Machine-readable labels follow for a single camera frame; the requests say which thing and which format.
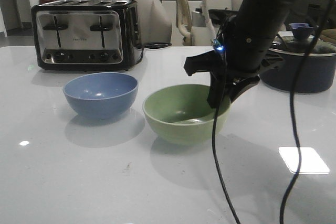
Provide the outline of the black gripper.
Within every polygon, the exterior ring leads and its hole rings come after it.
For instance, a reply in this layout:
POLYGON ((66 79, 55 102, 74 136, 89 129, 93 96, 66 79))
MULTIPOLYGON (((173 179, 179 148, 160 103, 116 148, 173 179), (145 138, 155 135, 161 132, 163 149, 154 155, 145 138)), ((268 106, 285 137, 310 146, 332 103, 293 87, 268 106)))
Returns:
POLYGON ((226 93, 233 103, 244 92, 260 82, 259 75, 261 73, 271 69, 279 69, 283 65, 283 57, 265 51, 231 55, 212 50, 197 56, 187 57, 184 70, 188 76, 198 72, 210 73, 211 85, 207 102, 214 109, 222 103, 226 93), (233 82, 229 88, 227 81, 233 82))

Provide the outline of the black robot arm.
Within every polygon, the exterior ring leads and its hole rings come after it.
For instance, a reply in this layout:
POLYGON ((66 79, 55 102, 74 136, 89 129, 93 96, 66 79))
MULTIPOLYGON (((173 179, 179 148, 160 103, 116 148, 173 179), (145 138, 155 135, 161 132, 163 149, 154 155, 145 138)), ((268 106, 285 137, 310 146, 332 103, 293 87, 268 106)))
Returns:
POLYGON ((211 108, 218 107, 226 95, 236 100, 259 82, 259 74, 284 63, 268 49, 296 1, 243 0, 238 13, 224 19, 218 32, 208 17, 207 0, 202 1, 213 49, 188 57, 184 69, 189 76, 210 73, 207 102, 211 108))

